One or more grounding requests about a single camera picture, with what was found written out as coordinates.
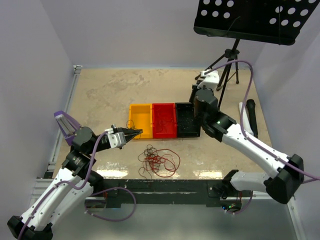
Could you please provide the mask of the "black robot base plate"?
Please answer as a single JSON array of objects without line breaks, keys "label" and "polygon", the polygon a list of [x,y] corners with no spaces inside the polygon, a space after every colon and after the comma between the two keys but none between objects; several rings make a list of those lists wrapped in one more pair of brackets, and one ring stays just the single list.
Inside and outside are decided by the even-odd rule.
[{"label": "black robot base plate", "polygon": [[104,179],[87,199],[106,200],[107,208],[122,204],[205,205],[220,207],[239,196],[249,197],[248,190],[239,193],[225,186],[221,179]]}]

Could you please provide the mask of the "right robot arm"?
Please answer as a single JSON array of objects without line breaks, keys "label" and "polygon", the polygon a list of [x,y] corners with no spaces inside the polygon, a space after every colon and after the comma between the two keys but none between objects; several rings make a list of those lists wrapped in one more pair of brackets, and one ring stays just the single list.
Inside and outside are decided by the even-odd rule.
[{"label": "right robot arm", "polygon": [[267,193],[281,204],[287,204],[304,182],[304,161],[273,149],[246,132],[232,117],[218,109],[218,99],[209,88],[192,85],[190,102],[195,119],[211,138],[224,143],[248,157],[263,173],[231,171],[223,183],[223,192],[230,197],[239,191]]}]

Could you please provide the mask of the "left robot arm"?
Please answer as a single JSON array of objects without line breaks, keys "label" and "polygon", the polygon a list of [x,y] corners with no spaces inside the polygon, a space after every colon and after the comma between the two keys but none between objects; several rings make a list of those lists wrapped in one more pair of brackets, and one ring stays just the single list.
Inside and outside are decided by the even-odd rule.
[{"label": "left robot arm", "polygon": [[84,201],[99,196],[104,190],[104,178],[92,170],[95,155],[108,149],[122,149],[129,141],[143,133],[142,129],[112,125],[100,135],[89,127],[80,127],[66,156],[50,185],[20,216],[12,216],[7,226],[18,240],[50,240],[54,226]]}]

